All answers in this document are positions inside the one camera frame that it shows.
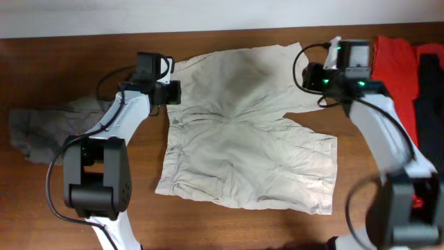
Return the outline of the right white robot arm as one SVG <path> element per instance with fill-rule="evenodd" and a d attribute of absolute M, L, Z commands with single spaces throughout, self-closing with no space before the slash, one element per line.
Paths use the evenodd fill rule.
<path fill-rule="evenodd" d="M 411 141 L 381 81 L 348 78 L 318 63 L 302 71 L 302 88 L 339 103 L 360 130 L 378 173 L 359 181 L 377 191 L 365 225 L 338 236 L 335 249 L 415 249 L 443 243 L 443 176 Z"/>

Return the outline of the beige cargo shorts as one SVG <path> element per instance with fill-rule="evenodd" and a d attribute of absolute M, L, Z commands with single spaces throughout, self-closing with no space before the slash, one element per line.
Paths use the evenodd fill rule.
<path fill-rule="evenodd" d="M 337 138 L 287 118 L 318 110 L 298 88 L 308 59 L 298 43 L 233 49 L 178 62 L 181 104 L 157 194 L 229 208 L 332 213 Z"/>

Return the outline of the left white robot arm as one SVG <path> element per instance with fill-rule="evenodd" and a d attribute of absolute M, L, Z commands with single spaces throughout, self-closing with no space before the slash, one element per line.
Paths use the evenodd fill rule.
<path fill-rule="evenodd" d="M 141 249 L 127 212 L 132 195 L 127 146 L 153 106 L 180 102 L 180 81 L 124 83 L 97 125 L 67 139 L 65 205 L 94 228 L 104 249 Z"/>

